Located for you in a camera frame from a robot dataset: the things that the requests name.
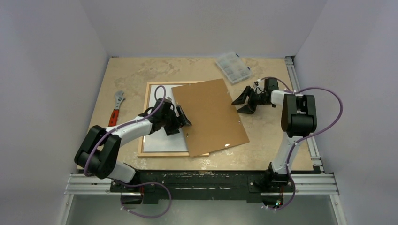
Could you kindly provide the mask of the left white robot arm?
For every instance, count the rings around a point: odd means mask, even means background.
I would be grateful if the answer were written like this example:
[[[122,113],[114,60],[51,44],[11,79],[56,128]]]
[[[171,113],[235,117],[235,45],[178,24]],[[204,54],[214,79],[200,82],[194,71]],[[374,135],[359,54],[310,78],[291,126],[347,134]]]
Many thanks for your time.
[[[180,105],[161,97],[153,107],[128,122],[110,127],[91,127],[77,150],[74,162],[83,168],[86,176],[121,181],[127,191],[133,192],[139,188],[140,179],[135,176],[135,168],[118,161],[119,149],[161,129],[170,136],[191,125]]]

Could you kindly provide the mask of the building photo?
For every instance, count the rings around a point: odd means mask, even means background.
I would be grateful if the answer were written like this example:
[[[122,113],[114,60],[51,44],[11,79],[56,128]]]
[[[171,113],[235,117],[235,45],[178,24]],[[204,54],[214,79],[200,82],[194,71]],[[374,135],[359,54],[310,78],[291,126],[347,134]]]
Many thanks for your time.
[[[163,83],[162,86],[165,87],[165,91],[159,88],[157,91],[157,84],[148,83],[147,93],[145,94],[144,109],[155,105],[155,97],[162,97],[164,93],[166,96],[171,98],[174,105],[176,102],[173,97],[172,88],[178,87],[178,84],[166,84]],[[164,128],[153,134],[147,135],[143,138],[143,153],[177,153],[185,157],[189,156],[183,129],[179,129],[177,134],[166,135]]]

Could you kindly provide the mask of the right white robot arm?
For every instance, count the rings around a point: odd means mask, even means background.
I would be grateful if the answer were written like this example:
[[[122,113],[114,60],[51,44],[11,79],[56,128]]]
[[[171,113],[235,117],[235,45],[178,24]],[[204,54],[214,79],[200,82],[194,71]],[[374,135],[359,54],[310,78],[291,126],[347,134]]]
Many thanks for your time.
[[[255,81],[254,86],[246,86],[242,93],[232,101],[241,105],[238,113],[254,114],[260,105],[281,106],[281,129],[283,138],[275,159],[266,170],[263,184],[270,191],[276,190],[290,180],[291,163],[301,142],[315,132],[317,115],[313,95],[295,94],[289,89],[278,87],[280,80],[266,77]]]

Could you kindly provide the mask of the brown hardboard backing board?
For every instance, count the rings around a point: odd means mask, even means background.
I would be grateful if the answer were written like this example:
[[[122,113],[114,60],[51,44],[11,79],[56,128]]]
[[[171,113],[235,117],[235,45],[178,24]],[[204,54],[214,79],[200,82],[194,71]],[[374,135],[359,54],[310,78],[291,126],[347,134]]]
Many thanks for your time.
[[[182,128],[190,157],[249,142],[223,79],[173,87],[172,94],[190,126]]]

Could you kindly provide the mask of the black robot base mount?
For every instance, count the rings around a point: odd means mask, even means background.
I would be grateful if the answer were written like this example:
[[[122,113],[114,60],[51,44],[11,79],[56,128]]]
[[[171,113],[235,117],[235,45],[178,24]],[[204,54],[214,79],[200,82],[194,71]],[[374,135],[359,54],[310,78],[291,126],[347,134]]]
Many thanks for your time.
[[[132,181],[112,181],[111,192],[137,193],[136,203],[159,200],[230,200],[264,203],[278,208],[295,191],[291,177],[269,170],[140,170]]]

